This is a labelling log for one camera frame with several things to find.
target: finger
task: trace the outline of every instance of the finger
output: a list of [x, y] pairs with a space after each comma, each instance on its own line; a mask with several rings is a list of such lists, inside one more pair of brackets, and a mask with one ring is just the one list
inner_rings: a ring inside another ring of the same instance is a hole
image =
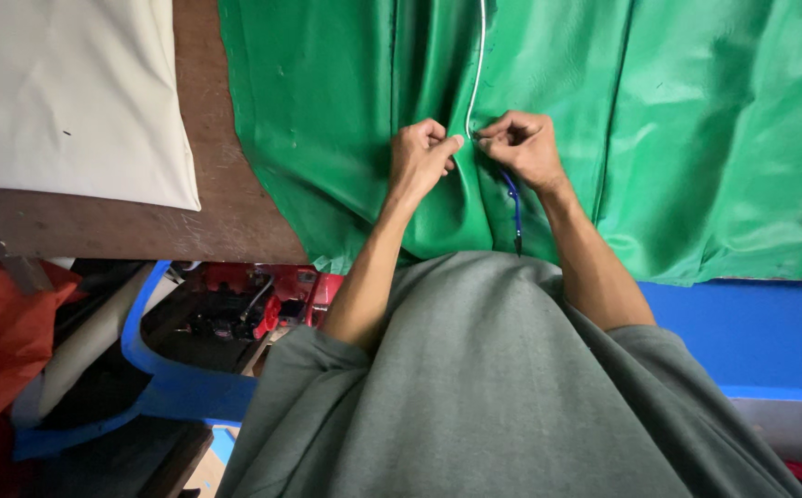
[[539, 119], [542, 119], [539, 114], [523, 113], [521, 111], [506, 111], [499, 119], [493, 121], [488, 127], [478, 132], [478, 136], [482, 138], [493, 138], [501, 131], [507, 131], [510, 128], [523, 130], [527, 134], [539, 131]]
[[457, 153], [457, 151], [462, 148], [462, 144], [462, 135], [454, 135], [449, 138], [445, 138], [441, 141], [441, 143], [432, 147], [432, 153], [439, 154], [443, 156], [445, 160], [448, 160], [453, 154]]
[[478, 141], [478, 146], [481, 147], [481, 150], [490, 158], [505, 164], [512, 164], [515, 156], [518, 154], [518, 150], [504, 140], [482, 138]]
[[441, 126], [441, 123], [432, 119], [426, 118], [410, 127], [418, 135], [430, 136], [438, 140], [444, 140], [447, 137], [447, 130]]

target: wooden board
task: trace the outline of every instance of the wooden board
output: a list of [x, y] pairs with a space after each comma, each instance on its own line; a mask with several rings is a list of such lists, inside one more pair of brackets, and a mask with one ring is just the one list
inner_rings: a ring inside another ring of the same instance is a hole
[[8, 255], [308, 262], [241, 152], [217, 0], [174, 0], [174, 40], [201, 212], [0, 189], [0, 243]]

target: green vinyl fabric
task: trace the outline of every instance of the green vinyl fabric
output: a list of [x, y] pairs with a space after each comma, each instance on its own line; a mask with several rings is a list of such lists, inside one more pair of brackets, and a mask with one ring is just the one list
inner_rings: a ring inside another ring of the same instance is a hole
[[[802, 279], [802, 0], [486, 0], [472, 126], [549, 114], [586, 212], [639, 280]], [[478, 0], [220, 0], [236, 131], [321, 269], [345, 273], [386, 191], [389, 139], [465, 134]], [[513, 201], [467, 141], [402, 262], [513, 252]], [[522, 190], [523, 250], [557, 261]]]

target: seam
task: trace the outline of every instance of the seam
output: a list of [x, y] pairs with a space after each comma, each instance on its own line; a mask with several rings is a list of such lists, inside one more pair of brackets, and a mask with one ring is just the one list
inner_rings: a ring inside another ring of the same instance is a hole
[[616, 65], [616, 79], [613, 82], [613, 94], [610, 96], [610, 113], [607, 116], [607, 128], [604, 133], [604, 157], [601, 159], [600, 183], [597, 185], [595, 202], [591, 215], [591, 222], [597, 226], [601, 214], [601, 200], [604, 197], [604, 185], [607, 181], [607, 161], [610, 157], [610, 134], [613, 131], [613, 118], [616, 114], [616, 101], [619, 98], [619, 83], [622, 81], [622, 68], [625, 66], [625, 56], [628, 53], [628, 36], [631, 34], [631, 19], [635, 11], [635, 2], [628, 0], [625, 26], [622, 28], [622, 42], [619, 49], [619, 62]]

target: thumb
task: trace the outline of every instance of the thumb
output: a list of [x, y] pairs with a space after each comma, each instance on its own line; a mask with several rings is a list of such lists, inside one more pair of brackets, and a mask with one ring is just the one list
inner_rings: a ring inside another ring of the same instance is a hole
[[448, 136], [438, 145], [432, 147], [431, 150], [440, 155], [442, 158], [449, 159], [453, 154], [457, 153], [460, 148], [462, 148], [462, 144], [462, 135]]
[[514, 147], [509, 145], [506, 141], [496, 140], [494, 138], [482, 138], [478, 141], [478, 146], [481, 150], [493, 160], [497, 160], [506, 165], [512, 164], [517, 151]]

